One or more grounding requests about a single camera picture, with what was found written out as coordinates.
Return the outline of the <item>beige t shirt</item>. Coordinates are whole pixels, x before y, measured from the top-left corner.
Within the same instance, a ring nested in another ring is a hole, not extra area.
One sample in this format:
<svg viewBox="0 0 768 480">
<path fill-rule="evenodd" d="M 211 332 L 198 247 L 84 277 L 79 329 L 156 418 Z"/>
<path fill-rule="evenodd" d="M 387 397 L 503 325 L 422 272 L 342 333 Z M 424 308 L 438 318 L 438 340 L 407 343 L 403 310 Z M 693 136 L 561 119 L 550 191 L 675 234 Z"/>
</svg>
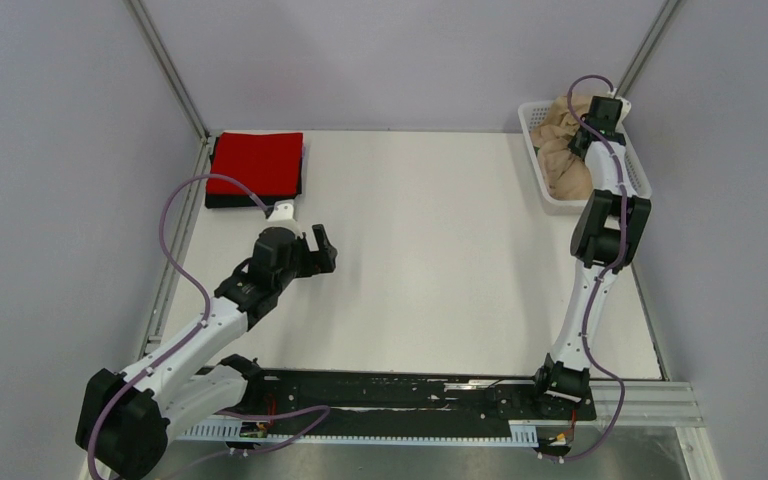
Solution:
<svg viewBox="0 0 768 480">
<path fill-rule="evenodd" d="M 559 201 L 586 201 L 593 190 L 589 169 L 583 157 L 568 147 L 580 128 L 567 105 L 567 97 L 557 97 L 542 122 L 531 130 L 542 178 L 551 198 Z"/>
</svg>

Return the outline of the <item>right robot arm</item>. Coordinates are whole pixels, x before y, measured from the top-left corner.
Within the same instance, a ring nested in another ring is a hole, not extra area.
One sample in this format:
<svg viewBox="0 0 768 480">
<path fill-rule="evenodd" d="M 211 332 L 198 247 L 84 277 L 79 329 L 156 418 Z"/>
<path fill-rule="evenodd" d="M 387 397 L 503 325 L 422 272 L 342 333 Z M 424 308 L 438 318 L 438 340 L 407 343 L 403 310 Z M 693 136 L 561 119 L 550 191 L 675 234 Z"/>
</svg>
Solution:
<svg viewBox="0 0 768 480">
<path fill-rule="evenodd" d="M 574 286 L 558 338 L 537 371 L 531 403 L 540 415 L 567 419 L 591 399 L 592 337 L 619 273 L 628 266 L 651 213 L 651 201 L 631 181 L 619 132 L 623 102 L 596 96 L 571 140 L 593 177 L 594 189 L 575 226 L 570 253 Z"/>
</svg>

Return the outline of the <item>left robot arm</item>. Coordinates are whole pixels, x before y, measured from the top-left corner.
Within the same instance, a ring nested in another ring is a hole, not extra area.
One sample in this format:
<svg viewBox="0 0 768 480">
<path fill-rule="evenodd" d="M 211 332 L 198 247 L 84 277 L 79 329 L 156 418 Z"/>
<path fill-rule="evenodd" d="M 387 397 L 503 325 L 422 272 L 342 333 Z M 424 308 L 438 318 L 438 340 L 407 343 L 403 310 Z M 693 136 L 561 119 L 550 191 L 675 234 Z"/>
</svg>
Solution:
<svg viewBox="0 0 768 480">
<path fill-rule="evenodd" d="M 122 479 L 142 479 L 188 428 L 233 405 L 243 413 L 264 405 L 264 383 L 233 365 L 199 371 L 269 314 L 294 280 L 335 271 L 338 250 L 324 225 L 312 232 L 314 248 L 303 233 L 266 228 L 185 330 L 125 369 L 90 378 L 75 442 L 91 473 L 101 462 Z"/>
</svg>

